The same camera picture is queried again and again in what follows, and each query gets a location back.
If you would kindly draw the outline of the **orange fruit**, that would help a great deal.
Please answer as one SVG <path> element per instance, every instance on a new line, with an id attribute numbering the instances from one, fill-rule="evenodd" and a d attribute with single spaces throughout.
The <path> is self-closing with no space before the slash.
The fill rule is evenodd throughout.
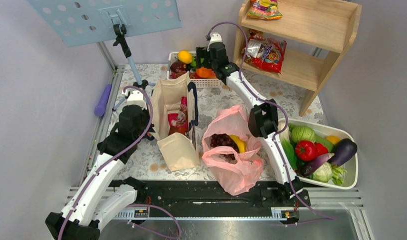
<path id="1" fill-rule="evenodd" d="M 213 70 L 210 68 L 205 68 L 205 67 L 197 68 L 195 72 L 196 72 L 196 75 L 200 79 L 216 79 L 217 78 L 215 73 L 213 72 Z"/>

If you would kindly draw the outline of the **beige canvas tote bag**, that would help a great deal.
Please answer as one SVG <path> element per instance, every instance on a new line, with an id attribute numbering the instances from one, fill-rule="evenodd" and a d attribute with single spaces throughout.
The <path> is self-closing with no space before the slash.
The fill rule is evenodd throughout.
<path id="1" fill-rule="evenodd" d="M 199 124 L 197 87 L 189 73 L 160 79 L 151 96 L 152 136 L 170 171 L 198 167 L 196 127 Z"/>

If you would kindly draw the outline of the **dark red grapes bunch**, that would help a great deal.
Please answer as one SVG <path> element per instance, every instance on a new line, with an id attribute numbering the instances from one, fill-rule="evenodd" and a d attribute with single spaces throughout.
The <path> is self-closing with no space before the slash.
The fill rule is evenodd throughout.
<path id="1" fill-rule="evenodd" d="M 210 147 L 211 148 L 216 148 L 216 147 L 231 147 L 234 149 L 237 153 L 239 153 L 239 147 L 238 145 L 234 142 L 234 140 L 227 134 L 213 134 L 210 139 Z M 221 154 L 223 159 L 230 163 L 230 164 L 236 164 L 237 160 L 235 158 L 234 154 Z"/>

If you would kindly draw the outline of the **yellow banana bunch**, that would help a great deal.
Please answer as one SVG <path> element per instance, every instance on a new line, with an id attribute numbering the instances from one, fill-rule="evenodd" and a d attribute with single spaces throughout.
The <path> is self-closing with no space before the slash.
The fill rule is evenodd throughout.
<path id="1" fill-rule="evenodd" d="M 238 147 L 239 153 L 245 153 L 247 150 L 247 143 L 241 140 L 238 136 L 232 134 L 230 138 L 235 142 Z"/>

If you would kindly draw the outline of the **pink plastic grocery bag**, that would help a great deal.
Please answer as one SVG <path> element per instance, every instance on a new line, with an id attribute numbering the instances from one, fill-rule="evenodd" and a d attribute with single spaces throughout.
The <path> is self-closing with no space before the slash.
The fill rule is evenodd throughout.
<path id="1" fill-rule="evenodd" d="M 262 144 L 248 128 L 248 114 L 242 105 L 217 112 L 203 137 L 202 160 L 225 192 L 236 196 L 248 192 L 260 179 L 264 159 L 258 155 Z M 243 153 L 230 146 L 210 146 L 212 135 L 235 135 L 246 143 Z"/>

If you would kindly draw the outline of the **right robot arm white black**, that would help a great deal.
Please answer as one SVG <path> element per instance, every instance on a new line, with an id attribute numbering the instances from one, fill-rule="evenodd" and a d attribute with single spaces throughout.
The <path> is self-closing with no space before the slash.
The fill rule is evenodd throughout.
<path id="1" fill-rule="evenodd" d="M 211 68 L 216 78 L 236 92 L 249 108 L 248 129 L 267 153 L 278 183 L 280 203 L 291 206 L 299 201 L 307 207 L 305 199 L 308 198 L 308 192 L 304 190 L 281 146 L 280 134 L 283 130 L 278 129 L 278 110 L 281 107 L 273 99 L 266 99 L 251 86 L 243 76 L 242 67 L 229 60 L 222 42 L 197 47 L 195 51 L 196 67 Z"/>

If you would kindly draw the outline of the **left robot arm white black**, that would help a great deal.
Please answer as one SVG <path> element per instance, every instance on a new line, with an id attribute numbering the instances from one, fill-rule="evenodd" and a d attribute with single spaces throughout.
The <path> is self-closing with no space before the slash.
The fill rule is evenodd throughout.
<path id="1" fill-rule="evenodd" d="M 97 240 L 120 211 L 146 201 L 146 184 L 133 177 L 122 180 L 106 200 L 101 198 L 152 127 L 152 119 L 151 105 L 133 104 L 122 109 L 110 135 L 98 143 L 99 155 L 78 191 L 60 212 L 50 212 L 45 219 L 55 240 Z"/>

